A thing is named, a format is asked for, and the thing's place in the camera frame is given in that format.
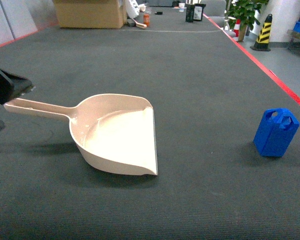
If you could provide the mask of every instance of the black container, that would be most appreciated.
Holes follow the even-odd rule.
[[[186,13],[185,13],[185,21],[188,23],[194,22],[194,14],[195,14],[195,5],[194,4],[186,4]]]
[[[205,4],[196,3],[194,4],[193,21],[202,21],[204,15]]]

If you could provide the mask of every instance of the beige dustpan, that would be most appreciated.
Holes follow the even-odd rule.
[[[75,107],[16,98],[4,107],[12,113],[69,121],[73,140],[96,169],[158,175],[154,110],[145,98],[99,94]]]

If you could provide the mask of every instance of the red and white cone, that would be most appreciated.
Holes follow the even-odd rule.
[[[235,32],[235,37],[233,38],[235,41],[238,41],[239,39],[239,29],[240,29],[240,19],[236,20],[236,23],[234,25],[233,31]]]

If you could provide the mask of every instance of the red tape line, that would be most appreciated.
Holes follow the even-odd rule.
[[[213,25],[220,27],[212,21],[208,16],[204,15]],[[243,46],[229,36],[225,31],[224,34],[245,54],[247,55],[265,74],[267,74],[283,91],[285,91],[294,101],[300,105],[300,97],[292,91],[274,72],[266,68],[261,62],[259,62],[250,52],[248,52]]]

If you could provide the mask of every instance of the red floor stripe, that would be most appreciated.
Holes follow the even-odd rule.
[[[52,26],[55,26],[55,25],[58,25],[58,22],[54,22],[54,23],[52,23],[52,24],[49,24],[49,25],[47,25],[47,26],[44,27],[44,28],[38,29],[37,31],[34,31],[34,32],[31,32],[31,33],[26,34],[26,35],[24,35],[24,36],[18,37],[18,38],[14,39],[14,40],[4,42],[4,43],[0,44],[0,48],[3,47],[3,46],[5,46],[5,45],[14,43],[15,41],[18,41],[18,40],[20,40],[20,39],[24,39],[24,38],[26,38],[26,37],[28,37],[28,36],[30,36],[30,35],[32,35],[32,34],[36,34],[37,32],[40,32],[40,31],[42,31],[42,30],[44,30],[44,29],[46,29],[46,28],[49,28],[49,27],[52,27]]]
[[[204,15],[213,25],[220,27],[212,21],[208,16]],[[267,74],[283,91],[285,91],[293,100],[295,100],[300,105],[300,97],[292,91],[279,77],[277,77],[271,70],[266,68],[261,62],[259,62],[250,52],[248,52],[243,46],[241,46],[237,41],[235,41],[231,36],[229,36],[225,31],[225,35],[231,39],[231,41],[247,55],[265,74]]]

